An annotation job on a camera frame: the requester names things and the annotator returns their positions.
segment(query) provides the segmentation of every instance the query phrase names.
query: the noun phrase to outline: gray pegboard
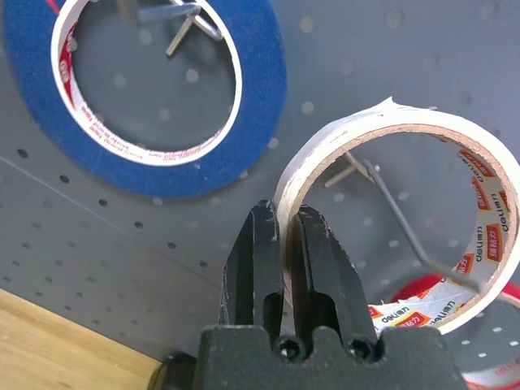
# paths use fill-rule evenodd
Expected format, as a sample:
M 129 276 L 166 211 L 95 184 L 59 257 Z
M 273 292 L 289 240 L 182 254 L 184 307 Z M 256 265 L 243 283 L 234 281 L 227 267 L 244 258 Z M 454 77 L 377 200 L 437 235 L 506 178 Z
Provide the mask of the gray pegboard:
M 272 5 L 288 68 L 278 132 L 236 183 L 193 200 L 138 197 L 72 164 L 28 115 L 0 47 L 0 287 L 150 356 L 172 348 L 194 353 L 200 330 L 216 320 L 221 271 L 247 211 L 272 197 L 290 158 L 324 124 L 393 96 L 465 116 L 520 156 L 517 2 Z M 76 75 L 111 128 L 164 149 L 192 145 L 218 128 L 233 88 L 225 45 L 193 31 L 167 61 L 172 26 L 120 28 L 108 12 L 111 0 L 91 6 L 102 11 L 92 7 L 92 23 L 78 27 Z M 354 153 L 382 167 L 427 250 L 454 264 L 476 213 L 469 173 L 457 158 L 439 142 L 411 135 Z M 374 186 L 351 175 L 323 188 L 345 166 L 329 168 L 306 201 L 325 214 L 369 301 L 387 300 L 425 271 Z M 514 279 L 520 282 L 518 273 Z M 284 322 L 287 331 L 292 325 Z M 494 303 L 446 340 L 461 368 L 484 368 L 520 352 L 513 342 L 519 323 L 515 310 Z

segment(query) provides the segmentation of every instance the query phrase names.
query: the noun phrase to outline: pegboard hole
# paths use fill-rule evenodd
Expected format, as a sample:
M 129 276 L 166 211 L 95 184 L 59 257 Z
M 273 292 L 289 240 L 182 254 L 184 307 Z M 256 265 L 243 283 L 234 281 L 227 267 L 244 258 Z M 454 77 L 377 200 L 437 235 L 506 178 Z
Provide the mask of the pegboard hole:
M 448 246 L 450 248 L 457 248 L 458 247 L 458 240 L 454 238 L 454 239 L 448 241 Z
M 305 16 L 300 20 L 300 29 L 304 33 L 310 33 L 314 30 L 314 19 L 310 16 Z
M 198 81 L 198 71 L 195 69 L 188 69 L 186 71 L 186 80 L 189 83 L 196 83 Z
M 345 195 L 343 193 L 335 193 L 334 194 L 334 202 L 341 203 L 345 200 Z
M 218 206 L 220 205 L 220 203 L 222 203 L 222 199 L 220 199 L 219 197 L 212 197 L 210 203 L 213 206 Z
M 147 28 L 142 28 L 139 32 L 139 42 L 143 46 L 148 46 L 154 40 L 154 36 Z
M 312 114 L 314 112 L 314 103 L 313 102 L 303 102 L 301 104 L 301 112 L 305 115 Z
M 27 153 L 27 151 L 25 149 L 18 149 L 16 150 L 16 153 L 18 153 L 18 155 L 21 157 L 21 158 L 27 158 L 29 157 L 29 153 Z
M 278 142 L 278 140 L 274 137 L 272 137 L 270 140 L 269 140 L 269 143 L 267 144 L 267 147 L 269 149 L 276 149 L 278 147 L 280 143 Z
M 399 195 L 397 195 L 397 199 L 399 199 L 401 202 L 408 200 L 409 197 L 410 193 L 407 191 L 402 191 L 399 193 Z
M 114 76 L 114 86 L 116 88 L 124 88 L 127 85 L 127 78 L 121 73 L 117 73 Z

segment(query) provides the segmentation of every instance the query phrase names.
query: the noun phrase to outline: white tape liner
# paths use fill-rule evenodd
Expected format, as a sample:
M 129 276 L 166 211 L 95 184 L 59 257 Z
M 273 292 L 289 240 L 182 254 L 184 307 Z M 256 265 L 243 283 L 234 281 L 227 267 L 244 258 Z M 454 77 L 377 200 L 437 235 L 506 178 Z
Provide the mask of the white tape liner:
M 72 66 L 71 39 L 80 13 L 89 0 L 67 0 L 56 19 L 52 40 L 50 43 L 50 60 L 54 74 L 54 81 L 58 87 L 63 103 L 76 120 L 79 126 L 100 146 L 127 160 L 135 163 L 157 167 L 170 167 L 198 160 L 211 150 L 216 148 L 229 133 L 235 122 L 242 96 L 242 72 L 238 53 L 228 29 L 219 15 L 204 0 L 197 3 L 207 12 L 223 34 L 232 56 L 235 69 L 235 100 L 231 114 L 223 128 L 218 130 L 211 138 L 200 145 L 186 150 L 163 152 L 160 150 L 147 150 L 123 140 L 106 128 L 103 123 L 90 110 L 89 105 L 83 99 L 74 77 Z
M 401 106 L 389 98 L 322 128 L 287 165 L 276 189 L 284 259 L 287 263 L 291 258 L 291 245 L 287 243 L 292 237 L 293 216 L 318 176 L 347 150 L 394 132 L 431 134 L 452 147 L 470 169 L 479 212 L 471 242 L 456 269 L 481 281 L 483 290 L 475 295 L 468 288 L 443 280 L 419 297 L 371 305 L 370 314 L 378 332 L 388 326 L 432 325 L 442 334 L 448 333 L 488 306 L 520 261 L 517 242 L 520 167 L 500 141 L 469 120 Z M 291 275 L 287 271 L 284 282 L 286 299 L 291 303 Z

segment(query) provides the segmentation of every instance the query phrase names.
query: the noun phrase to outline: double-sided tape roll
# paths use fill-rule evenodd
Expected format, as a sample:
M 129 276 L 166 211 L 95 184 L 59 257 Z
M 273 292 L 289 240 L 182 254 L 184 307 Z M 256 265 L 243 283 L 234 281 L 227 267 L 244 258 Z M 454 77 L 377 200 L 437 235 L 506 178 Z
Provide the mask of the double-sided tape roll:
M 508 149 L 480 126 L 456 115 L 397 105 L 388 99 L 368 110 L 332 122 L 317 132 L 282 174 L 275 193 L 280 238 L 291 258 L 293 217 L 318 176 L 357 145 L 395 132 L 421 132 L 444 142 L 471 172 L 477 194 L 475 230 L 456 265 L 482 284 L 476 295 L 443 279 L 423 294 L 387 305 L 371 305 L 376 331 L 388 326 L 431 325 L 444 334 L 472 319 L 508 283 L 520 261 L 518 209 L 520 167 Z M 292 301 L 291 275 L 285 271 L 286 298 Z
M 210 139 L 171 152 L 123 140 L 81 96 L 72 33 L 88 2 L 59 3 L 57 18 L 49 1 L 3 2 L 13 74 L 31 114 L 56 145 L 106 182 L 150 196 L 201 196 L 251 167 L 275 132 L 287 89 L 284 48 L 269 1 L 197 0 L 229 47 L 235 99 L 228 121 Z

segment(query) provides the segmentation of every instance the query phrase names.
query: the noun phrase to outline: wooden table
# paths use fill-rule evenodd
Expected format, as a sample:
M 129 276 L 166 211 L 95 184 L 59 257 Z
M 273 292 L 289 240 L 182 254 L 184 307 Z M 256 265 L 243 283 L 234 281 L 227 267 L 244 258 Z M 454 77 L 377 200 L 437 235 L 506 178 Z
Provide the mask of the wooden table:
M 158 364 L 0 289 L 2 390 L 146 390 Z

